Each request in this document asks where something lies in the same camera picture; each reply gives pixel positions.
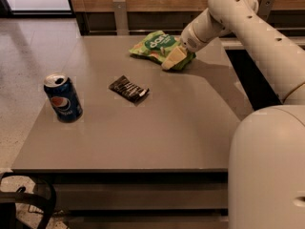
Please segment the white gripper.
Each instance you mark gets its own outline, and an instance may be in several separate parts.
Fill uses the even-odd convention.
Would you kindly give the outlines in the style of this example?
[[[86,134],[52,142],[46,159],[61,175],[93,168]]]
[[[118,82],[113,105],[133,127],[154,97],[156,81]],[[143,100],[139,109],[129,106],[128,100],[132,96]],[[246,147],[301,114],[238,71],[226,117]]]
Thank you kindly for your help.
[[[193,26],[189,24],[181,33],[180,40],[182,45],[189,52],[198,52],[205,47],[205,43],[200,41],[193,32]],[[181,70],[183,61],[187,58],[187,50],[182,46],[174,47],[165,61],[161,64],[163,70]]]

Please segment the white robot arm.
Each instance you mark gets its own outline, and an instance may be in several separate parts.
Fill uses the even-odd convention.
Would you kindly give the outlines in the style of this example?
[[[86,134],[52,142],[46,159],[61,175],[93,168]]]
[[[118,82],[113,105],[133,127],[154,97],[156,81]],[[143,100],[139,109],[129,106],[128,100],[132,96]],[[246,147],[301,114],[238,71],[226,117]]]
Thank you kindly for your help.
[[[305,229],[305,51],[258,14],[257,0],[208,0],[178,54],[233,32],[279,99],[237,127],[229,156],[229,229]]]

